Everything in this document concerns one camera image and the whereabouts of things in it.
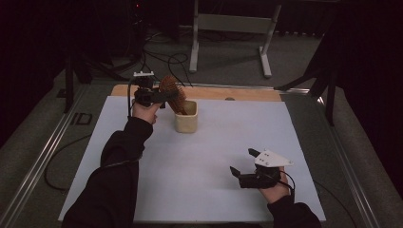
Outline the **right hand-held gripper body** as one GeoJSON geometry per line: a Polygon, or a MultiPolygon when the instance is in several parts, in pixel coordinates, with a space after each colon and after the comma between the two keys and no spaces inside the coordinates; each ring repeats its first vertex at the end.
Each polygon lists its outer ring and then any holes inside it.
{"type": "Polygon", "coordinates": [[[241,188],[266,189],[274,187],[280,183],[279,169],[284,166],[291,166],[294,163],[283,156],[264,150],[259,156],[254,158],[255,172],[252,174],[242,174],[238,177],[241,188]]]}

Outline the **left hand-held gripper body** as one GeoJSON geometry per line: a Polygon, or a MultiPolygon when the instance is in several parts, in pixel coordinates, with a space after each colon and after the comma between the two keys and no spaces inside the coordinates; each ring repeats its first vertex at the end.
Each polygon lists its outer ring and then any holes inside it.
{"type": "Polygon", "coordinates": [[[154,86],[154,72],[135,72],[133,74],[133,84],[138,87],[134,92],[135,102],[137,104],[149,107],[153,104],[160,104],[162,96],[157,87],[154,86]]]}

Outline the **brown wooden hairbrush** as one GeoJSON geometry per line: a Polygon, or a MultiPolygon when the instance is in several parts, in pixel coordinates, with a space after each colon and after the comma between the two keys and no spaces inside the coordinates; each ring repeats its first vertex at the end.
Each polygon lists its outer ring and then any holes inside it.
{"type": "Polygon", "coordinates": [[[160,91],[168,97],[168,104],[176,114],[186,115],[184,108],[186,96],[177,82],[172,75],[164,76],[160,81],[160,91]]]}

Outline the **beige square cup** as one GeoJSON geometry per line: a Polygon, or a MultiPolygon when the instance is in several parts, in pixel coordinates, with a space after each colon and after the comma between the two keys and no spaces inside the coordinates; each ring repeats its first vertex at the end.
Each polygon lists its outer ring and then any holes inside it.
{"type": "Polygon", "coordinates": [[[186,101],[185,115],[175,115],[175,130],[179,133],[195,133],[198,129],[198,104],[195,101],[186,101]]]}

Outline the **person's right hand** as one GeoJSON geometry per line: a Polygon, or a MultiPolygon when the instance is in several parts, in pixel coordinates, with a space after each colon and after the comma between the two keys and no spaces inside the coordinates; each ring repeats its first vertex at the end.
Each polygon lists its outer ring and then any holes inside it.
{"type": "Polygon", "coordinates": [[[274,187],[259,190],[266,201],[270,204],[290,195],[290,190],[287,186],[288,180],[285,174],[280,173],[280,176],[280,183],[277,183],[274,187]]]}

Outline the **person's left hand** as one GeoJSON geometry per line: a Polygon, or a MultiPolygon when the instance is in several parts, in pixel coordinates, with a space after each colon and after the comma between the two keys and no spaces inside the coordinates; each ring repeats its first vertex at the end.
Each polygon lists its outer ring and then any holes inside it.
{"type": "Polygon", "coordinates": [[[138,103],[134,103],[132,107],[132,116],[154,124],[157,121],[157,111],[160,109],[161,104],[152,104],[151,106],[143,106],[138,103]]]}

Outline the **white table mat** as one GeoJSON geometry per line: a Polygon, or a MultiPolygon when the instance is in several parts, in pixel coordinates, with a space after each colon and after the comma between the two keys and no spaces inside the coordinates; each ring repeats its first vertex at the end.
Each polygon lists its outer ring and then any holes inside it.
{"type": "Polygon", "coordinates": [[[71,227],[126,228],[135,222],[269,221],[259,192],[240,188],[230,168],[254,169],[249,148],[287,160],[292,203],[324,220],[317,191],[283,102],[200,100],[198,129],[175,131],[168,109],[157,124],[125,116],[106,100],[61,213],[71,227]]]}

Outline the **dark equipment rack red light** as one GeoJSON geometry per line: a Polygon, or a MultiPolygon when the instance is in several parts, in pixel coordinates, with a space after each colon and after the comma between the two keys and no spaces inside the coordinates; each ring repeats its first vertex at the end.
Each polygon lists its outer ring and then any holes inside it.
{"type": "Polygon", "coordinates": [[[128,4],[129,56],[138,61],[142,56],[147,30],[147,0],[126,0],[128,4]]]}

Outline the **black metal stand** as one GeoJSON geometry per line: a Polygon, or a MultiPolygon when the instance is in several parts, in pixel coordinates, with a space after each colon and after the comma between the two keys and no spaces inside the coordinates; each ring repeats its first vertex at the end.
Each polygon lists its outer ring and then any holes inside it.
{"type": "Polygon", "coordinates": [[[61,90],[61,97],[65,99],[65,113],[68,113],[74,104],[74,76],[77,76],[82,84],[91,83],[92,76],[88,70],[89,67],[101,71],[114,80],[125,81],[123,76],[103,66],[100,62],[85,56],[85,54],[68,54],[65,59],[65,88],[61,90]]]}
{"type": "Polygon", "coordinates": [[[339,35],[337,34],[336,21],[333,21],[324,33],[314,56],[309,62],[302,76],[285,85],[275,86],[275,90],[287,91],[306,81],[315,79],[308,94],[312,98],[319,98],[327,92],[325,102],[325,117],[330,126],[334,126],[334,103],[336,93],[337,69],[339,67],[339,51],[337,45],[339,35]]]}

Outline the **aluminium floor rail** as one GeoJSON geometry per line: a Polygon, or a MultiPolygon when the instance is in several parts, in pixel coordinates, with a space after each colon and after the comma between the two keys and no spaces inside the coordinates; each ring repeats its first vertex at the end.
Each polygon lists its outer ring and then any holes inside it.
{"type": "Polygon", "coordinates": [[[373,208],[368,202],[367,195],[353,169],[352,164],[348,159],[346,150],[342,145],[341,139],[339,138],[336,129],[333,126],[330,126],[326,117],[324,116],[325,103],[323,102],[323,99],[321,97],[314,98],[314,101],[316,103],[317,110],[321,114],[321,121],[326,125],[329,131],[331,141],[333,142],[336,150],[335,154],[340,168],[344,174],[345,180],[349,185],[349,188],[355,200],[355,205],[360,212],[366,228],[379,228],[378,219],[374,214],[373,208]]]}
{"type": "Polygon", "coordinates": [[[25,175],[20,186],[17,188],[17,191],[14,194],[9,205],[7,206],[5,212],[0,217],[0,228],[13,227],[37,182],[40,180],[45,170],[45,166],[50,161],[50,158],[54,154],[59,142],[65,135],[65,132],[67,131],[69,123],[72,120],[76,107],[81,102],[83,96],[86,94],[88,89],[89,85],[80,85],[78,87],[78,90],[73,97],[73,103],[70,110],[62,115],[61,120],[56,125],[52,134],[48,138],[47,143],[41,150],[39,156],[29,169],[28,173],[25,175]]]}

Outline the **white metal stand frame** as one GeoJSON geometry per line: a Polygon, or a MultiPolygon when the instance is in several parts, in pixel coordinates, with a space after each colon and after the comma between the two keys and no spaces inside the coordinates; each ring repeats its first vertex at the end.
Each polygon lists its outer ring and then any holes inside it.
{"type": "Polygon", "coordinates": [[[189,71],[195,73],[198,70],[199,58],[199,31],[230,31],[265,34],[264,45],[259,47],[259,57],[263,76],[270,78],[272,70],[269,64],[268,48],[271,44],[282,4],[276,3],[270,18],[247,17],[236,15],[218,15],[199,12],[199,0],[194,0],[193,12],[193,42],[190,54],[189,71]]]}

